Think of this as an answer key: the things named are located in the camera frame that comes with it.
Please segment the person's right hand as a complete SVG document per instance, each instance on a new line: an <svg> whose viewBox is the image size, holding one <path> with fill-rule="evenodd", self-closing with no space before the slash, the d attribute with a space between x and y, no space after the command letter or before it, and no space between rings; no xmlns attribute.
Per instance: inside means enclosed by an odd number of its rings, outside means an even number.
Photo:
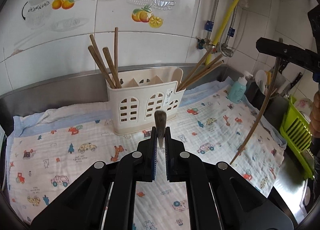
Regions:
<svg viewBox="0 0 320 230"><path fill-rule="evenodd" d="M315 138L320 137L320 107L319 107L319 92L314 95L312 103L312 111L310 113L310 130Z"/></svg>

